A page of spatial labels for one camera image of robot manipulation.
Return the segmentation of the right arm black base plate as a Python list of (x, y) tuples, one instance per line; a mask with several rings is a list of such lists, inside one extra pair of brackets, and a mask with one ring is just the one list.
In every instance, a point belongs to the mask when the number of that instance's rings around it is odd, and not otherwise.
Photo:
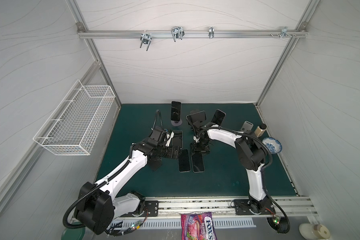
[(243, 215), (275, 215), (276, 211), (274, 203), (268, 198), (262, 201), (255, 199), (235, 199), (231, 202), (232, 207), (235, 209), (235, 214), (239, 216)]

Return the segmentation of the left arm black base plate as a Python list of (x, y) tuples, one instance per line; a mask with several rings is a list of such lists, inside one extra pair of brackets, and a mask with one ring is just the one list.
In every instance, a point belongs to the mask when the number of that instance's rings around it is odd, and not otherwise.
[(138, 208), (137, 216), (157, 217), (159, 213), (158, 201), (142, 201)]

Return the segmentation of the phone silver edge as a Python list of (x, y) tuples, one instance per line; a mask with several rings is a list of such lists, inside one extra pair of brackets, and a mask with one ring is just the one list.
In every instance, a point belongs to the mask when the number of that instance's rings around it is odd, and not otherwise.
[(179, 149), (183, 148), (183, 131), (182, 130), (173, 131), (172, 146), (178, 147)]

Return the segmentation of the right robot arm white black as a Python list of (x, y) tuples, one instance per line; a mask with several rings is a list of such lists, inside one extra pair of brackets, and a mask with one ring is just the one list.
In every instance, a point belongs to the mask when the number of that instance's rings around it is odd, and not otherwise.
[(272, 156), (266, 146), (251, 131), (237, 132), (217, 125), (201, 127), (194, 131), (194, 141), (190, 144), (195, 172), (201, 171), (199, 163), (203, 163), (203, 157), (210, 153), (210, 141), (219, 141), (235, 148), (248, 176), (247, 206), (254, 215), (261, 214), (271, 201), (263, 178), (264, 169), (272, 163)]

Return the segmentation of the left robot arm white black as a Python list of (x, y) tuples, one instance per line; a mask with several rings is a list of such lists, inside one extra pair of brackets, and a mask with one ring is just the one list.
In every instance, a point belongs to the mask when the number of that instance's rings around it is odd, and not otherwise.
[(154, 127), (142, 141), (132, 144), (126, 159), (108, 175), (95, 183), (85, 183), (78, 199), (67, 209), (63, 225), (67, 229), (88, 228), (99, 235), (107, 230), (112, 220), (129, 213), (141, 214), (145, 197), (137, 192), (118, 196), (123, 186), (142, 168), (156, 171), (162, 159), (179, 158), (180, 147), (171, 144), (176, 134)]

